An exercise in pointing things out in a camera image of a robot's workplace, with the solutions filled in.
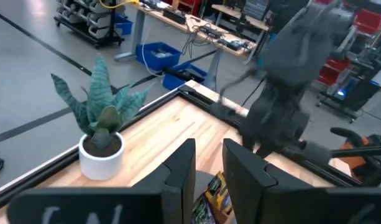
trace gray floor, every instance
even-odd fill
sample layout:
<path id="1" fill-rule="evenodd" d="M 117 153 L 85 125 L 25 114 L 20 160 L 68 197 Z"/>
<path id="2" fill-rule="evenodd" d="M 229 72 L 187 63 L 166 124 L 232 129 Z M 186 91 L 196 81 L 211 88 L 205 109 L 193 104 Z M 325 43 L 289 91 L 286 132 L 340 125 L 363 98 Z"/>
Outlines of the gray floor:
<path id="1" fill-rule="evenodd" d="M 85 68 L 91 70 L 96 54 L 102 53 L 108 63 L 111 81 L 115 87 L 119 88 L 150 75 L 145 67 L 136 61 L 118 63 L 113 60 L 113 55 L 128 50 L 131 45 L 130 36 L 126 37 L 121 49 L 108 47 L 96 50 L 63 26 L 55 27 L 52 19 L 55 8 L 54 1 L 0 0 L 0 14 Z M 135 13 L 131 7 L 127 8 L 126 14 L 133 21 Z M 185 34 L 153 18 L 146 18 L 145 23 L 145 42 L 163 41 L 177 49 L 183 47 Z M 195 48 L 193 56 L 202 55 L 213 49 L 212 46 Z M 189 55 L 184 55 L 181 62 L 189 58 Z M 211 59 L 212 56 L 206 57 L 195 65 L 207 70 Z M 241 62 L 240 58 L 229 54 L 223 55 L 219 64 L 218 89 L 247 70 Z M 89 85 L 90 78 L 87 74 L 0 19 L 0 134 L 66 107 L 55 93 L 50 73 L 63 77 L 75 96 L 79 100 L 85 99 L 80 87 L 86 88 Z M 145 88 L 153 82 L 156 83 L 146 103 L 168 92 L 161 86 L 160 78 L 137 86 L 133 91 Z M 258 82 L 257 78 L 250 78 L 228 90 L 226 96 L 242 103 Z M 261 88 L 250 98 L 246 107 L 257 98 L 260 90 Z M 368 114 L 381 118 L 381 94 L 367 104 L 365 113 L 360 113 L 361 117 L 354 124 L 349 124 L 326 108 L 315 107 L 316 102 L 313 91 L 308 91 L 302 101 L 303 107 L 312 114 L 303 135 L 304 139 L 334 149 L 344 140 L 329 132 L 333 126 L 351 128 L 363 135 L 381 134 L 381 120 Z M 76 144 L 81 135 L 73 116 L 66 114 L 0 142 L 0 156 L 6 161 L 5 168 L 0 173 L 0 186 Z"/>

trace blue plastic crate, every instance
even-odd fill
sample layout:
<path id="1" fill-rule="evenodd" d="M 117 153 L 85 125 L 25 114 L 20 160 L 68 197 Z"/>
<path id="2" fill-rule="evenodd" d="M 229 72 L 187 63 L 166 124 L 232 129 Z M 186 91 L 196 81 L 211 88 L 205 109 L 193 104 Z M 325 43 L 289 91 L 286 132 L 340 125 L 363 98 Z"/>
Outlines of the blue plastic crate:
<path id="1" fill-rule="evenodd" d="M 121 35 L 129 35 L 132 31 L 133 22 L 129 21 L 127 17 L 116 14 L 114 25 L 117 29 L 121 29 Z"/>
<path id="2" fill-rule="evenodd" d="M 163 52 L 171 53 L 167 57 L 156 57 L 153 51 L 161 50 Z M 181 52 L 173 47 L 163 43 L 156 42 L 151 44 L 145 44 L 144 47 L 145 61 L 142 55 L 142 45 L 136 46 L 136 60 L 140 63 L 147 65 L 150 69 L 155 71 L 161 71 L 163 68 L 170 68 L 176 66 L 179 62 Z"/>
<path id="3" fill-rule="evenodd" d="M 173 67 L 172 69 L 174 71 L 180 71 L 180 70 L 184 70 L 184 69 L 193 69 L 194 71 L 196 71 L 197 73 L 199 73 L 202 77 L 205 77 L 207 76 L 207 73 L 201 69 L 199 69 L 198 67 L 190 64 L 190 63 L 183 63 L 181 65 L 177 65 L 175 67 Z M 168 89 L 168 90 L 173 90 L 174 88 L 178 88 L 180 85 L 184 84 L 185 81 L 169 74 L 169 73 L 166 73 L 165 76 L 164 76 L 164 79 L 163 79 L 163 86 Z"/>

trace black metal frame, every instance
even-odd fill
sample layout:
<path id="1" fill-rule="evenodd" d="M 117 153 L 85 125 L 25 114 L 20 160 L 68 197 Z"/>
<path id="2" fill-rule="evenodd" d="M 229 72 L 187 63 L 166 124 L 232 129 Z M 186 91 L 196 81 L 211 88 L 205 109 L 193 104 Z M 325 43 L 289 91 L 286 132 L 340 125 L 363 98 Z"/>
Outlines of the black metal frame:
<path id="1" fill-rule="evenodd" d="M 113 0 L 110 6 L 115 6 L 117 4 L 116 0 Z M 121 45 L 121 42 L 124 41 L 124 38 L 120 37 L 117 35 L 116 31 L 114 30 L 114 24 L 116 20 L 116 9 L 111 9 L 110 12 L 110 24 L 109 24 L 109 32 L 108 34 L 100 39 L 97 39 L 93 36 L 91 36 L 88 33 L 88 30 L 83 30 L 84 26 L 88 27 L 86 25 L 86 22 L 78 22 L 78 23 L 69 23 L 68 21 L 61 19 L 57 16 L 53 18 L 55 20 L 55 23 L 57 27 L 60 26 L 60 24 L 65 25 L 67 28 L 71 29 L 74 31 L 76 34 L 82 36 L 84 39 L 86 39 L 88 42 L 91 42 L 96 49 L 99 47 L 104 47 L 107 46 L 111 43 L 117 42 L 118 45 Z"/>
<path id="2" fill-rule="evenodd" d="M 209 112 L 210 106 L 213 103 L 215 103 L 215 101 L 207 98 L 201 93 L 198 93 L 191 87 L 182 85 L 181 87 L 179 87 L 176 90 L 173 90 L 172 92 L 162 97 L 161 99 L 147 105 L 131 121 L 129 121 L 126 125 L 124 125 L 119 130 L 119 132 L 132 126 L 133 124 L 135 124 L 142 118 L 148 116 L 149 114 L 159 109 L 161 106 L 165 105 L 170 100 L 176 97 L 181 97 L 185 99 L 186 101 L 189 101 L 190 103 L 194 104 L 195 106 L 199 107 L 200 109 L 202 109 L 203 111 L 207 113 L 210 113 Z M 227 119 L 227 120 L 224 120 L 224 122 L 236 129 L 239 127 L 239 121 L 237 119 Z M 297 156 L 294 156 L 293 154 L 283 153 L 283 156 L 291 159 L 297 164 L 305 167 L 306 169 L 312 171 L 314 174 L 322 177 L 323 179 L 327 180 L 328 182 L 338 187 L 355 187 L 360 185 L 359 181 L 349 177 L 348 175 L 333 168 L 332 166 L 328 164 L 320 164 L 318 162 L 307 161 L 304 158 L 299 158 Z M 15 196 L 16 194 L 20 193 L 23 190 L 26 190 L 41 184 L 43 181 L 47 180 L 48 178 L 50 178 L 57 172 L 60 172 L 62 169 L 64 169 L 65 167 L 69 166 L 70 164 L 72 164 L 73 162 L 77 160 L 78 160 L 78 148 L 75 148 L 71 150 L 70 152 L 67 152 L 63 156 L 59 157 L 58 159 L 50 162 L 49 164 L 29 174 L 28 176 L 6 187 L 4 190 L 0 191 L 0 208 L 8 204 L 11 198 Z"/>

